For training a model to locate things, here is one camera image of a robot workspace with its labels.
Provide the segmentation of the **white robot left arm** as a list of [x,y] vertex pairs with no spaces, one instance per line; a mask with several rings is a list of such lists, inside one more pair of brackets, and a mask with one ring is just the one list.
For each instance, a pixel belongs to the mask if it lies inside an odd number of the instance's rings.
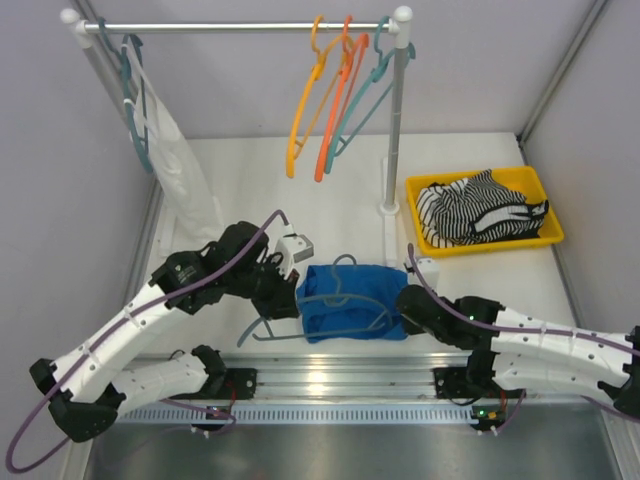
[[240,221],[195,251],[175,252],[138,294],[87,341],[30,368],[54,423],[73,442],[93,439],[124,414],[171,397],[213,399],[225,388],[219,352],[200,345],[182,356],[131,370],[156,338],[230,295],[249,300],[260,317],[294,318],[297,263],[312,243],[287,226],[274,247],[265,231]]

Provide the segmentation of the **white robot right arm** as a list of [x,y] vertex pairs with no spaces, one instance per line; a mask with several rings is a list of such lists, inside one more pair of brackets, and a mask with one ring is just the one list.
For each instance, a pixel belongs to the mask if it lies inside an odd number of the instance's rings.
[[466,382],[478,396],[495,390],[558,392],[639,417],[639,330],[607,333],[542,321],[498,301],[449,301],[405,287],[396,308],[415,333],[469,352]]

